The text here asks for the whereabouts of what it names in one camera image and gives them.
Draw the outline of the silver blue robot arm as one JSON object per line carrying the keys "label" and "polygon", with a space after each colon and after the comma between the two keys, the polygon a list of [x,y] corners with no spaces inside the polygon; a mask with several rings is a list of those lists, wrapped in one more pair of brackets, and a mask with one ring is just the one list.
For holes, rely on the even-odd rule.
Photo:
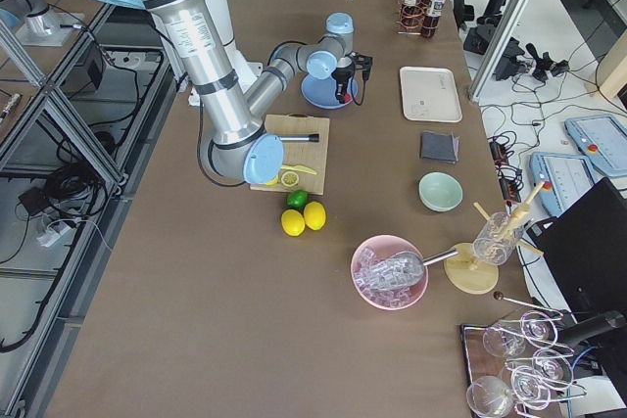
{"label": "silver blue robot arm", "polygon": [[251,87],[243,90],[207,0],[98,1],[145,10],[161,20],[213,126],[201,138],[200,165],[250,184],[272,180],[283,164],[281,139],[267,132],[264,124],[271,103],[298,72],[324,80],[346,65],[353,52],[353,20],[334,13],[320,40],[280,48]]}

